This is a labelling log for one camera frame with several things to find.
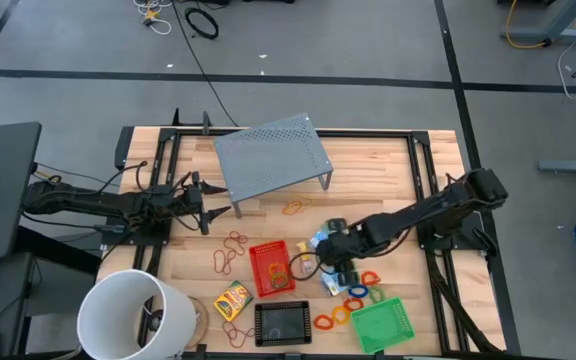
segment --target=white cylinder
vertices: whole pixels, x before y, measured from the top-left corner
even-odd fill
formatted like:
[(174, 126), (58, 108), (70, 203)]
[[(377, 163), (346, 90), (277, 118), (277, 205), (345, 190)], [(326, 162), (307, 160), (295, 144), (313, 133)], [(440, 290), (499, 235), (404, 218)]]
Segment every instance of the white cylinder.
[[(153, 296), (163, 299), (164, 315), (150, 342), (140, 348), (135, 322)], [(164, 359), (183, 352), (195, 324), (195, 309), (186, 295), (146, 272), (125, 270), (88, 292), (79, 309), (77, 336), (93, 359)]]

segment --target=wooden table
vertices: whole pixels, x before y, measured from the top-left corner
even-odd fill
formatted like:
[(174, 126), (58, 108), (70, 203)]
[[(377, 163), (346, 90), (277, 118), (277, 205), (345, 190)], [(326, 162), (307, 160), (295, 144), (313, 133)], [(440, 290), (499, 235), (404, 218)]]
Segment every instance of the wooden table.
[[(152, 164), (158, 127), (137, 127), (132, 135), (126, 166), (146, 160)], [(440, 188), (447, 181), (444, 174), (459, 177), (464, 172), (454, 131), (429, 131), (431, 149)], [(239, 280), (256, 295), (247, 248), (265, 242), (283, 239), (290, 255), (297, 254), (295, 244), (309, 239), (330, 218), (343, 217), (352, 223), (377, 212), (394, 212), (415, 202), (411, 176), (411, 164), (406, 142), (388, 138), (322, 138), (334, 175), (327, 192), (322, 191), (317, 179), (264, 194), (241, 202), (243, 218), (237, 219), (234, 211), (228, 211), (210, 226), (210, 235), (201, 236), (173, 222), (169, 244), (164, 248), (158, 277), (188, 296), (198, 298), (208, 309), (210, 324), (202, 343), (208, 352), (301, 352), (322, 354), (361, 354), (361, 347), (351, 323), (336, 325), (330, 331), (313, 327), (313, 342), (309, 345), (257, 348), (254, 339), (247, 339), (239, 349), (232, 348), (222, 330), (223, 317), (217, 313), (212, 302), (230, 283)], [(423, 179), (425, 164), (418, 150)], [(217, 154), (211, 137), (183, 136), (177, 164), (178, 179), (187, 171), (199, 171), (202, 179), (217, 186), (225, 186)], [(140, 181), (148, 184), (148, 166), (140, 171)], [(138, 191), (135, 173), (126, 172), (121, 192)], [(302, 213), (287, 216), (282, 209), (298, 195), (312, 199), (312, 206)], [(229, 205), (227, 194), (204, 196), (206, 209)], [(249, 237), (246, 254), (232, 261), (229, 275), (213, 270), (213, 252), (223, 248), (222, 242), (230, 231), (238, 231)], [(135, 253), (134, 246), (120, 246), (103, 263), (99, 279), (116, 271), (130, 269)], [(149, 252), (146, 253), (147, 264)], [(486, 260), (476, 251), (453, 251), (455, 272), (461, 301), (488, 339), (505, 348), (504, 338), (493, 295)], [(373, 270), (382, 279), (381, 286), (388, 297), (400, 297), (408, 312), (416, 337), (398, 346), (388, 348), (386, 354), (439, 354), (436, 324), (430, 282), (424, 253), (419, 249), (413, 231), (404, 244), (393, 254), (381, 258), (356, 261), (359, 271)], [(312, 318), (331, 314), (332, 308), (341, 305), (347, 294), (328, 297), (319, 283), (319, 276), (306, 282), (298, 282), (293, 292), (276, 297), (255, 297), (234, 320), (240, 329), (253, 326), (254, 303), (260, 301), (308, 300)], [(447, 310), (447, 325), (451, 347), (458, 349), (454, 321)]]

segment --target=gray floor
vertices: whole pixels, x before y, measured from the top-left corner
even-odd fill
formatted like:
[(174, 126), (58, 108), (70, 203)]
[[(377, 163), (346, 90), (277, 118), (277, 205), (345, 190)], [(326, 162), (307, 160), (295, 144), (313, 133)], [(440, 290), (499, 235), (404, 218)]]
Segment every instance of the gray floor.
[[(7, 4), (0, 0), (0, 16)], [(555, 63), (564, 45), (511, 49), (497, 35), (507, 7), (494, 0), (445, 0), (445, 7), (464, 82), (558, 84)], [(516, 23), (545, 22), (553, 10), (521, 8)], [(235, 0), (214, 16), (220, 38), (191, 39), (208, 73), (451, 79), (433, 0)], [(162, 18), (173, 21), (172, 10)], [(22, 0), (0, 35), (0, 69), (198, 73), (174, 24), (170, 35), (158, 36), (138, 19), (129, 0)], [(576, 47), (563, 65), (576, 69)], [(452, 90), (253, 83), (215, 88), (244, 126), (308, 112), (318, 127), (453, 129), (467, 159)], [(558, 94), (505, 92), (467, 92), (466, 100), (482, 164), (510, 192), (495, 219), (522, 352), (576, 359), (576, 176), (536, 169), (539, 159), (576, 159), (576, 102)], [(100, 178), (113, 173), (122, 126), (167, 124), (175, 107), (185, 121), (196, 122), (207, 110), (215, 123), (227, 124), (202, 82), (0, 78), (0, 124), (41, 122), (38, 161)], [(79, 215), (51, 219), (101, 222)], [(27, 225), (50, 236), (73, 234)], [(94, 249), (99, 242), (74, 244)], [(46, 280), (31, 302), (38, 316), (28, 350), (72, 348), (77, 307), (92, 279), (41, 266)], [(51, 300), (48, 293), (63, 299)], [(67, 315), (49, 314), (56, 311)]]

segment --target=blue rubber band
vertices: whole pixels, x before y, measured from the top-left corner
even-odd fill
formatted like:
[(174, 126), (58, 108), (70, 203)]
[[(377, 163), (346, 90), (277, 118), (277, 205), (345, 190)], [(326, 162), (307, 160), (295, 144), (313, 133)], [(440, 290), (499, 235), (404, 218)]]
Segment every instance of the blue rubber band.
[[(355, 294), (353, 292), (353, 290), (355, 289), (362, 289), (364, 292), (362, 294)], [(348, 294), (350, 294), (350, 296), (357, 298), (357, 299), (361, 299), (366, 297), (366, 295), (368, 295), (369, 291), (368, 291), (368, 287), (366, 285), (355, 285), (355, 286), (351, 286), (348, 289)]]

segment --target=green plastic basket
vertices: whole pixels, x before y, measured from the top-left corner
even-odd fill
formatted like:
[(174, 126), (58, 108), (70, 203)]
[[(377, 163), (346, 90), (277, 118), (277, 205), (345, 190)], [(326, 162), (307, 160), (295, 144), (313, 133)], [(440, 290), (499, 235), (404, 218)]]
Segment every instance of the green plastic basket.
[(410, 325), (400, 298), (353, 311), (351, 317), (366, 354), (374, 354), (415, 337), (415, 330)]

